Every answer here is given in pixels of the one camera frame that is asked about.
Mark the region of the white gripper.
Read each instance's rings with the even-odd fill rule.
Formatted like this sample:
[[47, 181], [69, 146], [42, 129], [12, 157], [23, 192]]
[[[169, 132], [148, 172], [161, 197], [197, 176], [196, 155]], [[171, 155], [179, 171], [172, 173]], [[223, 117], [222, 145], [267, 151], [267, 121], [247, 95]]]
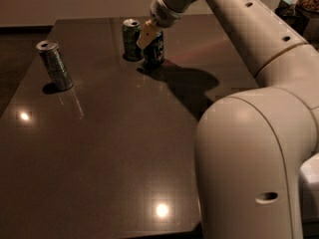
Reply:
[[150, 7], [152, 19], [144, 23], [137, 40], [137, 45], [142, 50], [145, 49], [160, 32], [157, 24], [161, 28], [171, 27], [195, 1], [197, 0], [154, 0]]

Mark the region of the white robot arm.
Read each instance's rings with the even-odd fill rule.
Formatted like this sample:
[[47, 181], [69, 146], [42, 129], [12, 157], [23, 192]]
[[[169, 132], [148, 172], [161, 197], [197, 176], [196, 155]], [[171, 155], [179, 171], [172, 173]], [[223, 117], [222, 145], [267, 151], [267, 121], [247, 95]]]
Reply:
[[[154, 0], [148, 45], [196, 0]], [[258, 87], [199, 121], [195, 176], [204, 239], [303, 239], [299, 171], [318, 150], [318, 53], [260, 0], [205, 0]]]

